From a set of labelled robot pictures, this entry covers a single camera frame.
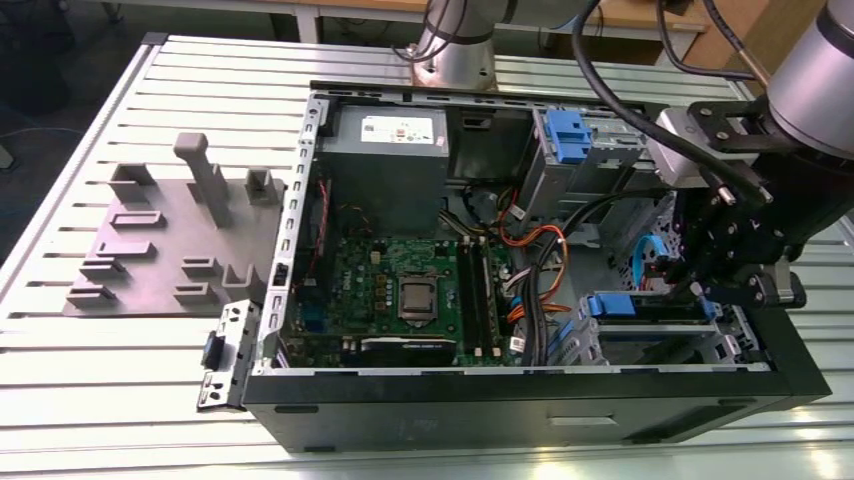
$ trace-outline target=metal bracket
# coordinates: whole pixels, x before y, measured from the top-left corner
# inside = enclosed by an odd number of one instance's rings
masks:
[[[253,351],[262,309],[250,300],[223,308],[219,325],[209,336],[202,355],[205,381],[197,403],[198,412],[246,411],[243,389],[250,375]]]

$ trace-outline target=gray plastic part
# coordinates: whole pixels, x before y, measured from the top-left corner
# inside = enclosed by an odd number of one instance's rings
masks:
[[[243,278],[238,276],[238,272],[234,267],[229,265],[226,267],[226,274],[223,275],[223,288],[226,289],[231,301],[247,298],[255,302],[265,301],[268,288],[265,282],[262,282],[262,279],[258,276],[255,265],[249,266]]]
[[[158,249],[151,242],[102,242],[95,250],[95,255],[115,258],[150,258],[158,255]]]
[[[270,170],[250,169],[246,174],[246,194],[253,205],[276,205],[280,202]]]
[[[219,228],[227,228],[233,224],[229,211],[229,186],[219,166],[211,166],[209,162],[207,149],[209,139],[203,133],[178,134],[175,155],[187,162],[193,177],[197,179],[197,192],[209,207],[214,223]]]
[[[145,186],[155,184],[155,179],[143,164],[119,165],[107,185],[123,202],[147,202]]]
[[[74,287],[66,298],[78,308],[93,308],[110,306],[117,300],[117,295],[105,285],[89,284]]]
[[[214,257],[185,257],[182,270],[187,278],[210,278],[219,276],[222,268]]]
[[[170,39],[170,34],[165,32],[149,32],[143,37],[143,45],[165,45]]]
[[[264,299],[266,280],[261,279],[268,279],[270,274],[282,218],[282,181],[274,180],[277,201],[272,204],[250,202],[246,178],[226,181],[229,195],[219,198],[231,212],[233,223],[231,227],[219,228],[206,205],[194,201],[189,189],[193,180],[149,181],[151,176],[145,165],[131,168],[123,165],[117,170],[119,178],[137,182],[145,201],[123,203],[121,197],[111,204],[86,260],[95,263],[89,267],[85,264],[74,284],[75,288],[91,289],[93,283],[98,283],[106,290],[98,295],[91,290],[74,290],[63,313],[91,317],[207,316],[219,315],[222,305],[242,292]],[[149,227],[117,228],[114,225],[117,216],[123,218],[125,214],[138,213],[146,217],[153,211],[169,219],[163,227],[157,226],[157,221]],[[125,273],[113,275],[99,261],[113,262],[113,268]],[[225,275],[226,266],[238,273]],[[254,273],[247,278],[250,266]],[[103,278],[87,278],[87,275],[98,277],[102,272]],[[207,293],[190,295],[194,298],[175,297],[177,286],[202,282],[209,283]]]
[[[182,305],[219,304],[219,297],[209,282],[175,285],[173,296]]]
[[[110,219],[110,224],[117,229],[130,228],[165,228],[166,217],[157,210],[143,212],[119,212]]]
[[[81,273],[91,282],[117,280],[127,277],[127,270],[114,257],[87,258]]]

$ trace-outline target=blue cable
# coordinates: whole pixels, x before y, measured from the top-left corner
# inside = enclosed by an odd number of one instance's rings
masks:
[[[641,237],[638,243],[636,244],[636,251],[632,254],[632,281],[636,286],[641,285],[641,281],[644,280],[644,251],[646,250],[646,244],[653,244],[653,251],[657,256],[668,256],[670,255],[670,251],[668,250],[668,246],[665,245],[665,241],[658,235],[653,235],[648,233]]]

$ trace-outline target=workbench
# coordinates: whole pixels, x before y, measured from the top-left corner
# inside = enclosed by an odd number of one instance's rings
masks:
[[[118,10],[102,0],[109,15],[118,20]],[[297,18],[300,38],[305,43],[321,42],[321,19],[324,17],[357,18],[389,22],[422,23],[428,0],[122,0],[119,3],[166,7],[189,7],[239,12],[288,14]],[[598,13],[585,27],[585,35],[612,38],[660,41],[656,18],[656,2],[640,0],[610,0],[604,2],[604,27],[600,32]],[[709,28],[709,17],[693,3],[685,15],[665,14],[670,41],[680,58],[685,58],[695,40]],[[558,29],[538,29],[521,25],[497,25],[500,29],[528,30],[538,33],[570,34],[568,24]],[[662,52],[658,66],[669,66],[670,60]]]
[[[833,396],[685,444],[292,455],[250,414],[198,414],[199,359],[215,318],[61,314],[114,199],[106,181],[115,165],[145,162],[157,177],[191,178],[173,142],[179,132],[201,131],[226,177],[269,167],[288,182],[309,82],[408,84],[410,71],[386,49],[147,38],[0,270],[0,472],[146,479],[854,476],[848,220],[817,236],[795,267],[811,301],[792,318]],[[593,96],[572,62],[500,57],[497,63],[502,91]],[[600,71],[637,101],[685,105],[749,95],[723,80],[654,67]]]

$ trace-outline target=motherboard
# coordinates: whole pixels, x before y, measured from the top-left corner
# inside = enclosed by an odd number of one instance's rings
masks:
[[[485,238],[345,238],[326,302],[304,301],[284,333],[292,367],[488,366],[510,361],[500,272]]]

